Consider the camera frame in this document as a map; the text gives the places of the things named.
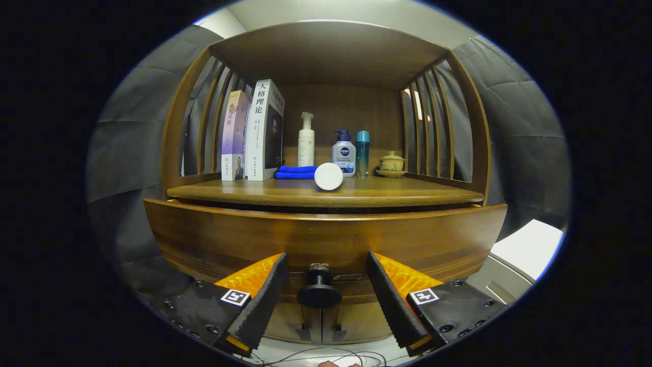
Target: black knob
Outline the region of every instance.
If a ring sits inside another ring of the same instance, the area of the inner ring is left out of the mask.
[[[342,293],[331,285],[333,274],[326,268],[311,268],[306,273],[308,285],[297,293],[300,304],[311,308],[329,308],[342,301]]]

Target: white pump bottle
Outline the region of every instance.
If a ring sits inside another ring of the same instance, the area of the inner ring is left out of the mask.
[[[315,165],[315,131],[310,129],[313,117],[315,116],[309,112],[304,111],[301,113],[303,129],[299,130],[297,167]]]

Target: white round container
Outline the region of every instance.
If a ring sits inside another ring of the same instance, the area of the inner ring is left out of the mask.
[[[344,174],[335,163],[324,163],[315,171],[315,182],[322,190],[335,190],[342,185]]]

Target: pump dispenser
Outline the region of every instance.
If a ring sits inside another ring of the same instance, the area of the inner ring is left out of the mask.
[[[302,112],[303,129],[299,130],[299,143],[297,145],[297,167],[315,165],[315,131],[312,128],[312,118],[309,112]]]
[[[336,130],[337,143],[333,145],[331,162],[342,170],[344,177],[353,177],[355,174],[355,146],[351,143],[348,130]]]

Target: folded towel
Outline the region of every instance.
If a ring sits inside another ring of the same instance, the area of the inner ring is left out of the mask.
[[[277,178],[279,180],[302,180],[302,179],[314,180],[315,172],[299,172],[299,173],[275,172],[274,178]]]
[[[306,172],[315,172],[317,170],[317,166],[308,166],[308,167],[288,167],[288,166],[281,166],[278,171],[279,172],[285,172],[285,173],[306,173]]]

